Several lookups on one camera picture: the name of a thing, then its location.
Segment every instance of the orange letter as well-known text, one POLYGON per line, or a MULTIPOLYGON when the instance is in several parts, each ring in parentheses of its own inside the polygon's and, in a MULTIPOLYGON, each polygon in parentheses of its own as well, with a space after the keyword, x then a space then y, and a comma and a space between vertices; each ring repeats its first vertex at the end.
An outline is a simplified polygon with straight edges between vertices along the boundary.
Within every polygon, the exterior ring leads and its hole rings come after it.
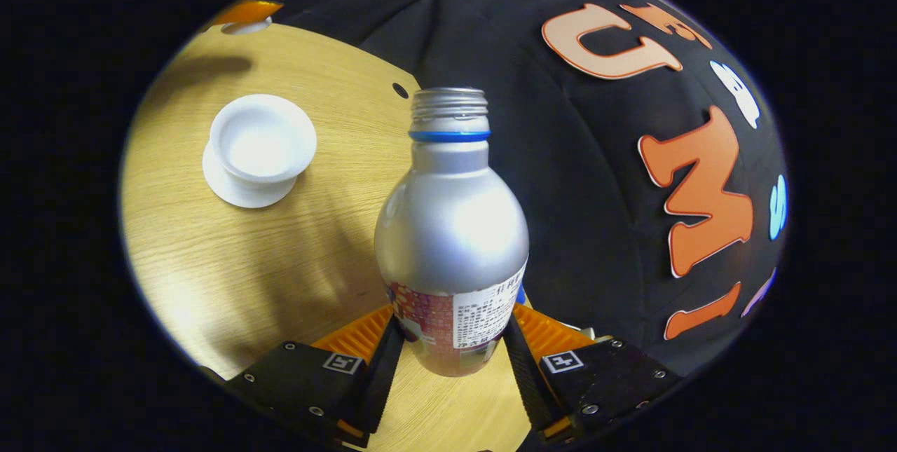
POLYGON ((664 11, 664 9, 660 7, 655 7, 648 3, 648 7, 630 7, 628 5, 619 5, 626 9, 626 11, 630 11, 632 14, 637 15, 639 18, 644 19, 651 25, 654 25, 654 28, 657 28, 661 32, 665 34, 673 34, 670 31, 669 27, 676 28, 676 33, 679 34, 685 40, 695 40, 697 38, 699 42, 703 43, 705 47, 708 49, 713 49, 711 43, 707 42, 702 36, 699 36, 698 33, 692 30, 689 25, 683 23, 677 18, 674 18, 669 12, 664 11))
POLYGON ((676 314, 670 315, 670 318, 666 321, 664 340, 672 340, 679 336, 682 331, 698 327, 698 325, 704 324, 716 317, 724 317, 724 315, 732 310, 740 291, 741 283, 736 282, 726 296, 722 296, 722 298, 708 303, 701 308, 695 308, 691 312, 679 310, 676 314))
POLYGON ((734 242, 746 242, 753 228, 751 199, 723 190, 738 158, 738 140, 726 114, 713 105, 709 111, 708 123, 675 139, 638 139, 638 152, 657 186, 670 186, 673 172, 694 163, 664 203, 666 213, 708 218, 691 226, 677 222, 670 229, 670 267, 677 278, 734 242))
POLYGON ((611 56, 589 52, 580 43, 584 34, 608 27, 632 29, 629 23, 608 9, 587 3, 579 11, 545 21, 542 38, 565 62, 597 78, 627 78, 663 66, 681 71, 682 63, 676 56, 648 37, 640 37, 641 46, 611 56))

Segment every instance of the blue ring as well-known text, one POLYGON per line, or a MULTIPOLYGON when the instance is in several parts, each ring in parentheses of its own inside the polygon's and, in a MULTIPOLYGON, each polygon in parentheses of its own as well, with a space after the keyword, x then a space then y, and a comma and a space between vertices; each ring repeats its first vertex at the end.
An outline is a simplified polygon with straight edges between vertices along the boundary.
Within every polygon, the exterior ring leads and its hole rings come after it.
POLYGON ((408 132, 417 142, 480 142, 489 138, 492 132, 408 132))

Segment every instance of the white saucer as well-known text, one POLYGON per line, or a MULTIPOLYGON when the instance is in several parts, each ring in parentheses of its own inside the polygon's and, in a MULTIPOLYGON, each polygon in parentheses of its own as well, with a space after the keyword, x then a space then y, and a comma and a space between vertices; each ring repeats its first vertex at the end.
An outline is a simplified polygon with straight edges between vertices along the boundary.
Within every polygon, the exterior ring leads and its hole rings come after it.
POLYGON ((259 21, 257 23, 228 23, 221 27, 221 33, 228 34, 229 36, 243 36, 243 34, 253 34, 264 30, 265 28, 270 27, 271 23, 273 23, 273 21, 270 16, 264 21, 259 21))
POLYGON ((219 198, 244 209, 260 209, 280 202, 296 183, 296 177, 292 177, 290 180, 270 186, 246 187, 241 184, 242 181, 233 177, 221 166, 212 151, 211 142, 206 143, 203 151, 203 175, 206 183, 219 198))

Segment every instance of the orange letter m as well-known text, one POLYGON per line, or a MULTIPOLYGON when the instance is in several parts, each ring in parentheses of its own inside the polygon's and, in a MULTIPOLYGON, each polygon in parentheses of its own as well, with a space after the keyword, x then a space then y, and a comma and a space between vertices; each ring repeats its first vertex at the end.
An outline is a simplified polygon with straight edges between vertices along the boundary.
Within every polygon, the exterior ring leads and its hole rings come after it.
POLYGON ((708 123, 676 138, 638 139, 641 159, 659 187, 669 187, 673 172, 694 163, 664 203, 666 213, 708 218, 693 225, 677 222, 670 229, 670 267, 677 278, 734 242, 746 242, 753 227, 751 199, 723 190, 738 158, 738 140, 720 108, 711 107, 709 113, 708 123))

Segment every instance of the bottle label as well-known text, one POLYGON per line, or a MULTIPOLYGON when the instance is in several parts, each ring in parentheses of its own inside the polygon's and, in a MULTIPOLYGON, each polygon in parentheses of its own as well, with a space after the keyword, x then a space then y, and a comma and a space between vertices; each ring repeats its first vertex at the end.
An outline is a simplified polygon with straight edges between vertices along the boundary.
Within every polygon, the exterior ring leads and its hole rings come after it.
POLYGON ((512 314, 525 270, 526 263, 504 282, 476 292, 437 296, 389 282, 387 295, 408 340, 422 341, 424 352, 491 350, 512 314))
POLYGON ((452 341, 456 349, 481 345, 502 334, 514 310, 524 270, 526 263, 505 282, 454 296, 452 341))

